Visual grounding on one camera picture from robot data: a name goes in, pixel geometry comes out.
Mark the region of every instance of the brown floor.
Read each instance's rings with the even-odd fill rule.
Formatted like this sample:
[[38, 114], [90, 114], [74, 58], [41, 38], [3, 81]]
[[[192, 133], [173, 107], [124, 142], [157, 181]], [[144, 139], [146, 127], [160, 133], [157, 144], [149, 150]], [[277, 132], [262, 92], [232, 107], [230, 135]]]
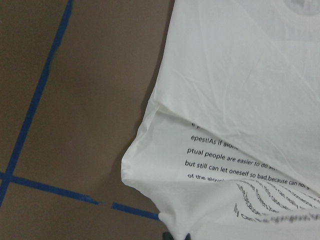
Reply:
[[[0, 172], [5, 172], [66, 0], [0, 1]], [[166, 227], [123, 185], [161, 63], [173, 0], [76, 0], [14, 175], [91, 196], [93, 205], [11, 183], [0, 239], [157, 240]]]

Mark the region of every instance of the blue tape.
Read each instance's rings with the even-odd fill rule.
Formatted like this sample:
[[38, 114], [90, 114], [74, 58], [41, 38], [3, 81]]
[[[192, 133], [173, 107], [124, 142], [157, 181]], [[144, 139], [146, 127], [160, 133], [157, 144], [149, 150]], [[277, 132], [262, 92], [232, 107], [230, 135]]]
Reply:
[[40, 79], [37, 83], [37, 86], [34, 91], [31, 103], [29, 105], [28, 111], [27, 111], [26, 116], [24, 118], [19, 136], [15, 142], [10, 161], [8, 163], [6, 170], [5, 170], [5, 174], [2, 178], [2, 182], [0, 185], [0, 207], [4, 201], [6, 192], [8, 190], [9, 183], [12, 181], [13, 173], [16, 168], [21, 150], [22, 150], [24, 143], [26, 141], [29, 128], [31, 126], [32, 120], [34, 118], [37, 107], [39, 105], [39, 101], [41, 99], [42, 93], [43, 93], [44, 88], [46, 86], [46, 83], [47, 83], [47, 80], [49, 77], [49, 73], [50, 73], [51, 62], [54, 58], [55, 52], [57, 51], [58, 47], [61, 44], [62, 37], [66, 31], [66, 28], [67, 28], [67, 25], [69, 22], [69, 18], [72, 13], [72, 5], [73, 5], [73, 0], [69, 0], [66, 4], [65, 10], [64, 10], [60, 25], [58, 27], [58, 30], [55, 34], [49, 55], [48, 55], [46, 62], [44, 64]]
[[[0, 172], [0, 179], [4, 179], [6, 175], [3, 172]], [[36, 181], [32, 181], [32, 180], [28, 180], [22, 177], [17, 177], [17, 176], [12, 176], [11, 178], [11, 182], [15, 183], [15, 184], [19, 184], [19, 185], [23, 185], [29, 188], [33, 188], [33, 189], [38, 189], [44, 192], [48, 192], [48, 193], [52, 193], [52, 194], [57, 194], [60, 196], [64, 196], [67, 198], [71, 198], [71, 199], [76, 199], [76, 200], [80, 200], [86, 203], [90, 203], [90, 204], [95, 204], [95, 205], [99, 205], [102, 202], [93, 200], [91, 197], [87, 196], [87, 195], [83, 195], [81, 193], [77, 193], [74, 191], [69, 191], [66, 189], [62, 189], [59, 187], [55, 187], [55, 186], [50, 186], [44, 183], [40, 183], [40, 182], [36, 182]]]
[[112, 207], [111, 208], [114, 209], [114, 210], [118, 210], [118, 211], [121, 211], [121, 212], [128, 213], [128, 214], [134, 214], [134, 215], [138, 215], [140, 217], [144, 217], [144, 218], [160, 221], [160, 219], [158, 217], [158, 214], [156, 214], [156, 213], [140, 210], [140, 209], [133, 208], [133, 207], [126, 206], [126, 205], [122, 205], [122, 204], [119, 204], [119, 203], [116, 203], [116, 202], [112, 203]]

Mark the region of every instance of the white fabric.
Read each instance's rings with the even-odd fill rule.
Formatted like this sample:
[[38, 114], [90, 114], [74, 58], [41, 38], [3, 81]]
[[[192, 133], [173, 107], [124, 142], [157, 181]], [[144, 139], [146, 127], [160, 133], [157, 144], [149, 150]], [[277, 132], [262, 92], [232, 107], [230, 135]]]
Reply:
[[121, 174], [176, 240], [318, 239], [318, 2], [175, 1]]

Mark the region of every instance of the white t-shirt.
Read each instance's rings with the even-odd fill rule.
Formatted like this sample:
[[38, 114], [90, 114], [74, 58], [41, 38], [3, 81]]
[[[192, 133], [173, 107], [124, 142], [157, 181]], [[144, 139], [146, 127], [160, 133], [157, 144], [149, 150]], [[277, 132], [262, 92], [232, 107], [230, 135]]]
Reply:
[[175, 239], [318, 239], [319, 2], [175, 1], [121, 171]]

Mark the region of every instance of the tiled floor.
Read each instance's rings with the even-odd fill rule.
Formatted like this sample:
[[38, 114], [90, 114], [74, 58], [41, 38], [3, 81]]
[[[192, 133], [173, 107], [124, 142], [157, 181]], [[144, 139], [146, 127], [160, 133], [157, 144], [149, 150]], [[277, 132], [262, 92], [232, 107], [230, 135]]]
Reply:
[[[66, 0], [0, 2], [0, 172], [4, 173]], [[153, 203], [124, 186], [121, 158], [157, 78], [172, 0], [75, 1], [13, 175], [89, 195], [94, 205], [10, 183], [0, 239], [161, 239]]]

